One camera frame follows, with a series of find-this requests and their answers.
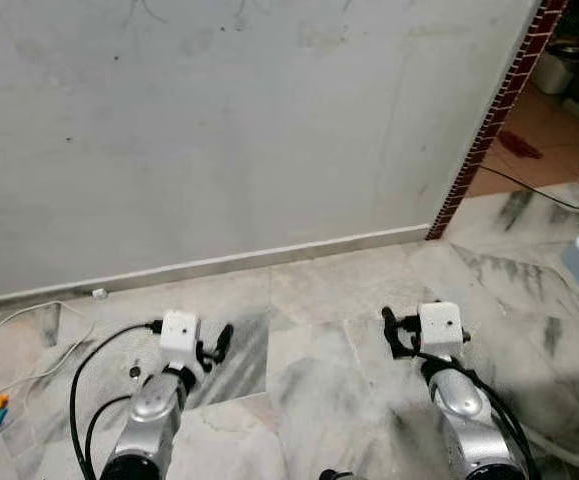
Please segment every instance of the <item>orange floor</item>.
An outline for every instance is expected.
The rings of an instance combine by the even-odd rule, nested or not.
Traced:
[[[496,139],[487,152],[484,165],[535,187],[579,182],[579,120],[560,108],[560,102],[560,97],[545,95],[527,83],[502,130],[522,137],[543,157],[518,158]],[[520,188],[503,177],[480,170],[467,196],[512,192]]]

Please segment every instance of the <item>marble floor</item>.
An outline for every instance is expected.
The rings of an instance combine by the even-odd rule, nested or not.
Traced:
[[[579,201],[579,186],[550,187]],[[465,363],[523,422],[544,434],[579,430],[579,288],[559,258],[579,214],[522,192],[468,199],[444,240],[396,245],[68,302],[94,321],[89,342],[55,375],[11,392],[0,429],[0,480],[78,479],[68,434],[73,372],[95,341],[165,309],[197,312],[213,343],[235,326],[227,361],[189,398],[168,478],[309,480],[326,468],[371,480],[449,478],[417,361],[394,361],[380,309],[413,313],[457,303],[473,341]],[[0,333],[0,385],[55,364],[87,328],[50,307]],[[157,338],[128,334],[83,374],[80,431],[99,405],[132,392],[159,366]],[[138,382],[128,371],[141,367]],[[101,418],[100,471],[124,422]],[[541,460],[549,478],[579,478]]]

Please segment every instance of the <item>white cable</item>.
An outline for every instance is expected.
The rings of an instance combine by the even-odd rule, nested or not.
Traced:
[[[570,451],[565,450],[562,447],[559,447],[555,443],[550,442],[545,437],[543,437],[537,432],[534,432],[525,425],[522,426],[522,429],[525,431],[527,438],[536,445],[538,445],[540,448],[558,457],[560,460],[568,463],[569,465],[573,465],[574,467],[579,468],[579,455],[576,455],[575,453],[571,453]]]
[[[11,320],[13,320],[14,318],[16,318],[17,316],[26,313],[26,312],[30,312],[39,308],[44,308],[44,307],[48,307],[51,305],[60,305],[61,307],[70,310],[71,312],[75,313],[76,315],[78,315],[79,317],[82,318],[86,318],[85,314],[82,313],[79,310],[76,310],[75,308],[67,305],[64,302],[61,302],[59,300],[54,300],[51,302],[46,302],[46,303],[41,303],[38,305],[33,305],[31,307],[27,307],[27,308],[23,308],[22,310],[18,310],[17,312],[12,313],[11,315],[7,316],[6,318],[4,318],[1,322],[0,322],[0,329],[5,326],[7,323],[9,323]],[[12,387],[15,387],[16,385],[20,384],[20,383],[24,383],[24,382],[28,382],[30,380],[36,380],[38,378],[43,378],[43,377],[47,377],[49,375],[51,375],[52,373],[54,373],[55,371],[57,371],[60,367],[62,367],[62,365],[67,361],[67,359],[69,358],[69,356],[71,356],[71,354],[74,352],[74,350],[76,348],[78,348],[85,340],[87,340],[87,338],[89,338],[89,335],[91,335],[91,332],[93,332],[93,328],[94,328],[94,323],[93,320],[90,322],[89,324],[89,328],[87,329],[87,331],[85,332],[85,334],[82,336],[82,338],[80,338],[80,340],[78,340],[76,343],[74,343],[69,350],[67,350],[67,353],[62,357],[62,359],[50,370],[47,370],[45,372],[36,374],[36,375],[30,375],[28,377],[23,377],[23,378],[19,378],[18,380],[15,380],[7,385],[3,385],[2,387],[0,387],[0,392],[4,391],[4,390],[8,390]]]

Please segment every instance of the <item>red object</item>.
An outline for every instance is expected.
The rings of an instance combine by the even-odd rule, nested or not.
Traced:
[[[509,130],[503,130],[498,134],[500,143],[518,158],[542,158],[539,150],[529,145],[524,138],[519,137]]]

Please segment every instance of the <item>doorframe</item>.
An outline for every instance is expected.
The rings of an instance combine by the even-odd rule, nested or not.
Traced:
[[[463,160],[462,167],[425,237],[426,240],[441,238],[449,221],[458,210],[458,206],[469,190],[487,150],[500,131],[540,54],[547,45],[567,2],[568,0],[542,0],[538,10],[536,10],[516,56]]]

